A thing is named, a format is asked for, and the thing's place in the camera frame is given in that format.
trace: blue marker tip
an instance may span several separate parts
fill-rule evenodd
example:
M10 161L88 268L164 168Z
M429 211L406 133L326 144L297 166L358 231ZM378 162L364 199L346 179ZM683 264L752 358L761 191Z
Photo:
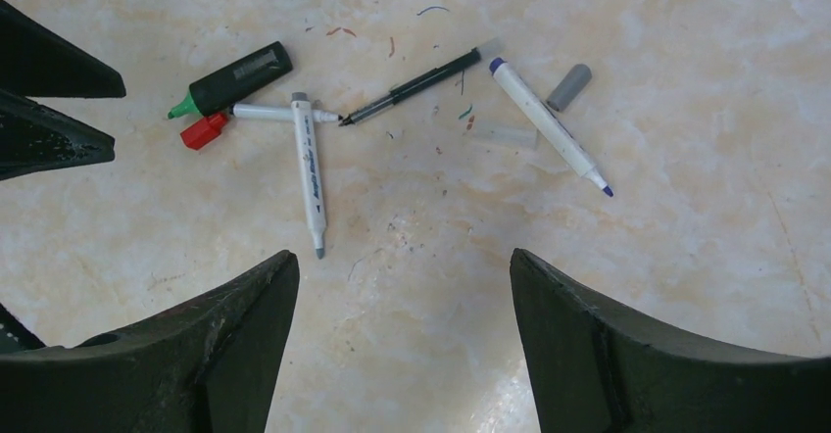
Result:
M504 63L505 63L505 60L502 59L502 58L496 58L493 61L491 61L491 67L490 67L491 75L496 73L496 69L498 69L499 66L501 66Z

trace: beige tabletop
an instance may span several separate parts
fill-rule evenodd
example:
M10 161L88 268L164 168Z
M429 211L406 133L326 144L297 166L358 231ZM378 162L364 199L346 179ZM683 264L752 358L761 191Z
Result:
M0 300L48 344L289 249L302 281L269 431L533 431L508 275L522 247L682 328L831 353L831 0L6 1L127 90L43 100L115 136L115 162L0 183ZM614 198L547 143L472 140L471 105L530 125L481 65L464 93L458 76L318 128L318 261L290 125L235 120L197 153L178 136L195 119L164 120L188 83L274 40L295 71L252 101L302 90L348 113L494 36L541 96L592 68L562 122Z

